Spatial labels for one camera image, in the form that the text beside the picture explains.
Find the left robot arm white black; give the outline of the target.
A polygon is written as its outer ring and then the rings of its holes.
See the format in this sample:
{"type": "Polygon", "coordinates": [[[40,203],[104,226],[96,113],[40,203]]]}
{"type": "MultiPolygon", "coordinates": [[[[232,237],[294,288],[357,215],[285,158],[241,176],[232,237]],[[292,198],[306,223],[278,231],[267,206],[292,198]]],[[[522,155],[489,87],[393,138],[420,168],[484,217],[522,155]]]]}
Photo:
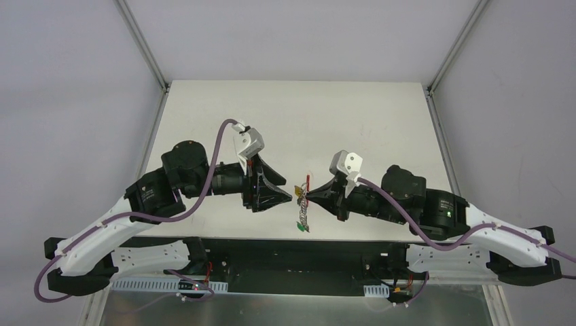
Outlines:
{"type": "Polygon", "coordinates": [[[50,266],[41,274],[51,291],[84,296],[131,274],[169,272],[200,274],[207,254],[198,237],[164,244],[127,247],[133,236],[185,212],[184,200],[239,194],[254,213],[291,201],[284,177],[260,156],[238,163],[209,166],[201,143],[183,141],[161,157],[162,166],[144,174],[126,189],[117,203],[79,234],[68,239],[49,238],[45,255],[50,266]]]}

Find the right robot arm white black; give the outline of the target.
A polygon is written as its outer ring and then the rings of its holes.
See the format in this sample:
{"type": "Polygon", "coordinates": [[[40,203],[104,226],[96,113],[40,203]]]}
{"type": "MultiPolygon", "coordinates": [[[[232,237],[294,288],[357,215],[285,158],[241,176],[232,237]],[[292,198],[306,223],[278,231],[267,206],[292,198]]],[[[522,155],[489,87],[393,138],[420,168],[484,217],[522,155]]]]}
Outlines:
{"type": "Polygon", "coordinates": [[[484,274],[530,287],[562,278],[560,262],[550,256],[555,241],[545,225],[520,228],[481,211],[456,194],[429,189],[424,177],[397,165],[385,172],[379,189],[360,184],[346,190],[346,175],[306,194],[340,221],[356,213],[406,225],[420,244],[394,244],[370,268],[394,278],[424,273],[484,274]]]}

